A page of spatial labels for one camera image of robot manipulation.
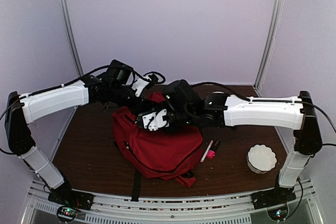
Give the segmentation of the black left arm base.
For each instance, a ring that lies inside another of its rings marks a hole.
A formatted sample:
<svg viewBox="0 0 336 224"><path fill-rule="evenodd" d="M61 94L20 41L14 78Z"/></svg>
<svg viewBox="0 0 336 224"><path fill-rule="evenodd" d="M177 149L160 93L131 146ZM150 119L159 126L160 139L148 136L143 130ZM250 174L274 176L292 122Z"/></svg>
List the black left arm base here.
<svg viewBox="0 0 336 224"><path fill-rule="evenodd" d="M90 210L93 204L94 195L72 189L69 181L65 181L56 189L48 187L48 200L60 205L75 209Z"/></svg>

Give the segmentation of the red backpack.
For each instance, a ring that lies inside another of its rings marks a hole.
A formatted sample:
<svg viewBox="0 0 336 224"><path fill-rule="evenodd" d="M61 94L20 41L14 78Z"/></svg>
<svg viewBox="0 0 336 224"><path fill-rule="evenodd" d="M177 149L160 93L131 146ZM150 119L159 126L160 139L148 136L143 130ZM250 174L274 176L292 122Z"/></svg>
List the red backpack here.
<svg viewBox="0 0 336 224"><path fill-rule="evenodd" d="M135 167L132 201L138 201L141 178L174 179L190 188L196 183L193 169L202 157L203 136L189 124L175 133L139 128L126 107L112 114L114 143Z"/></svg>

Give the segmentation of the white pink marker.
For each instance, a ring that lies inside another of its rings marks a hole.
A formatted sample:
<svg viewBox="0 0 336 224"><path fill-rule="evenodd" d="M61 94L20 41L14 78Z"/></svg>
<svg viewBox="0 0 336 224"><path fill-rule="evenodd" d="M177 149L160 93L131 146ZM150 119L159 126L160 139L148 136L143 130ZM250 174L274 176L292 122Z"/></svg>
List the white pink marker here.
<svg viewBox="0 0 336 224"><path fill-rule="evenodd" d="M200 160L201 163L203 163L203 162L205 161L206 156L207 156L207 154L208 154L210 148L212 147L213 143L214 143L213 140L211 140L211 141L209 142L209 144L208 144L208 146L207 146L207 149L205 150L205 152L204 152L204 154L203 154L203 156L202 156L202 158L201 158L201 160Z"/></svg>

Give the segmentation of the black pink highlighter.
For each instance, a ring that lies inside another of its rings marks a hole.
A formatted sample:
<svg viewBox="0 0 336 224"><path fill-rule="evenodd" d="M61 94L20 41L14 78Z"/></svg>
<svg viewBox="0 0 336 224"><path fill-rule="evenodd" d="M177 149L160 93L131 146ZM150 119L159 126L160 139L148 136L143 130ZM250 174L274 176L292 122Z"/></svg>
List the black pink highlighter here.
<svg viewBox="0 0 336 224"><path fill-rule="evenodd" d="M216 155L219 146L220 146L220 140L215 140L214 143L211 145L206 157L208 159L213 159Z"/></svg>

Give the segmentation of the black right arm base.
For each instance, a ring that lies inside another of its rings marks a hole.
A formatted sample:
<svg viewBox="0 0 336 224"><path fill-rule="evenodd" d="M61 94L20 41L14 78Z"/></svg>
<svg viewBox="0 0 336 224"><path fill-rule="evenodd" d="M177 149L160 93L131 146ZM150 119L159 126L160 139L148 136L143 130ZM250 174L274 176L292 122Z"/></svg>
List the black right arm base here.
<svg viewBox="0 0 336 224"><path fill-rule="evenodd" d="M251 194L251 201L255 210L285 204L296 198L293 188L282 187L262 190Z"/></svg>

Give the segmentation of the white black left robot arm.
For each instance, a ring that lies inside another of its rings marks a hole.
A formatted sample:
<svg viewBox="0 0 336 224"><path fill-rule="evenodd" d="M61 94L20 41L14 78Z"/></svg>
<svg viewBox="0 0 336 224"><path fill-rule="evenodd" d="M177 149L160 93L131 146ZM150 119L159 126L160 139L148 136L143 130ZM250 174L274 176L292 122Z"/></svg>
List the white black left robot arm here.
<svg viewBox="0 0 336 224"><path fill-rule="evenodd" d="M65 126L77 107L97 102L137 109L145 101L143 89L159 80L156 72L140 74L117 60L99 69L102 73L97 76L92 70L75 80L44 90L23 94L13 91L8 95L6 109L1 115L8 154L23 160L64 205L75 201L75 192L50 156L35 142L29 126L43 119L45 125L50 126L54 115L64 121L56 125Z"/></svg>

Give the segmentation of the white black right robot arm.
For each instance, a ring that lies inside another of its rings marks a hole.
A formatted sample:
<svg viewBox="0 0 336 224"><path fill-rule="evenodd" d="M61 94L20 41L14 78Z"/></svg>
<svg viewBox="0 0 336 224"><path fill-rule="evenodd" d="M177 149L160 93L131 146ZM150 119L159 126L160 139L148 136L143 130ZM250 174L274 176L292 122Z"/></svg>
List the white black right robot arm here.
<svg viewBox="0 0 336 224"><path fill-rule="evenodd" d="M166 86L162 95L169 107L166 121L172 124L190 123L199 128L257 125L292 129L294 145L279 172L277 186L269 192L274 204L289 196L289 189L295 185L310 156L322 148L316 111L307 91L288 98L214 92L201 99L193 86L177 80Z"/></svg>

